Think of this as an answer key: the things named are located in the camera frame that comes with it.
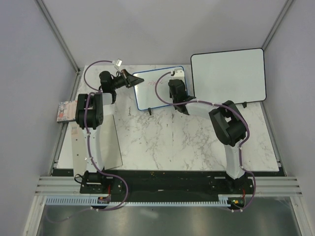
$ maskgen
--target blue frame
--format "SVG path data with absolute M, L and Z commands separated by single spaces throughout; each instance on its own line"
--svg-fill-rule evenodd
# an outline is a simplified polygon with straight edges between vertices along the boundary
M 183 69 L 183 71 L 185 72 L 185 70 L 184 70 L 184 68 L 183 68 L 182 65 L 177 65 L 177 66 L 165 67 L 165 68 L 154 69 L 154 70 L 145 70 L 145 71 L 134 72 L 132 75 L 134 75 L 134 74 L 140 74 L 140 73 L 144 73 L 144 72 L 156 71 L 156 70 L 165 70 L 165 69 L 177 68 L 177 67 L 181 67 L 181 68 Z M 187 88 L 186 75 L 185 75 L 184 80 L 185 80 L 185 86 L 186 86 L 186 88 Z M 138 100 L 137 100 L 137 96 L 136 96 L 136 89 L 135 89 L 134 87 L 133 87 L 133 92 L 134 92 L 134 97 L 136 98 L 136 104 L 137 104 L 138 110 L 139 110 L 139 111 L 147 111 L 149 107 L 148 107 L 147 109 L 143 109 L 143 110 L 139 109 Z

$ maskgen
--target marble table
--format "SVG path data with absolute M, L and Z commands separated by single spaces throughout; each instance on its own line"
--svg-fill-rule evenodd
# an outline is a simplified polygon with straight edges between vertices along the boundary
M 127 65 L 129 73 L 169 67 L 170 65 Z M 192 95 L 190 65 L 184 65 L 189 94 Z M 95 65 L 87 72 L 87 80 L 98 88 L 99 73 L 116 73 L 112 65 Z M 92 91 L 81 79 L 79 93 Z M 247 121 L 251 136 L 243 145 L 244 167 L 251 171 L 278 171 L 260 103 L 247 108 L 237 105 Z M 117 101 L 104 108 L 104 115 L 114 114 L 124 170 L 224 171 L 223 145 L 218 141 L 209 119 L 186 116 L 173 107 L 148 112 L 139 111 L 132 88 L 117 90 Z M 71 134 L 67 130 L 57 168 L 73 168 Z

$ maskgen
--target gray wall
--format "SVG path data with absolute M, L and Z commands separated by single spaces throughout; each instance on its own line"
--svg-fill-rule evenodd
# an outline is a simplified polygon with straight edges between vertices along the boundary
M 33 0 L 0 7 L 0 235 L 21 235 L 75 76 Z
M 44 0 L 79 66 L 261 47 L 285 0 Z
M 267 112 L 315 225 L 315 1 L 294 3 L 266 50 Z

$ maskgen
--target reflective floor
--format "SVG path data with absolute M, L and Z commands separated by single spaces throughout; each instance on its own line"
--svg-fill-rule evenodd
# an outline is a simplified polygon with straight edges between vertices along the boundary
M 46 206 L 61 220 L 86 206 Z M 255 198 L 242 213 L 213 207 L 123 207 L 85 211 L 62 223 L 44 216 L 38 236 L 299 236 L 289 200 Z

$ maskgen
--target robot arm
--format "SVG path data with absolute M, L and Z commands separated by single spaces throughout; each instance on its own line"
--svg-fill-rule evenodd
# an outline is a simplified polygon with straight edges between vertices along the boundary
M 187 95 L 183 78 L 178 77 L 180 74 L 175 72 L 174 79 L 168 82 L 173 103 L 196 100 L 195 97 Z M 223 105 L 232 108 L 241 115 L 232 101 L 226 101 Z M 239 143 L 246 136 L 246 128 L 239 118 L 222 107 L 216 108 L 213 106 L 213 109 L 209 112 L 209 105 L 203 103 L 188 103 L 185 105 L 174 105 L 174 107 L 175 110 L 183 114 L 200 116 L 211 120 L 217 138 L 224 145 L 226 173 L 234 180 L 242 177 L 245 172 L 240 165 Z

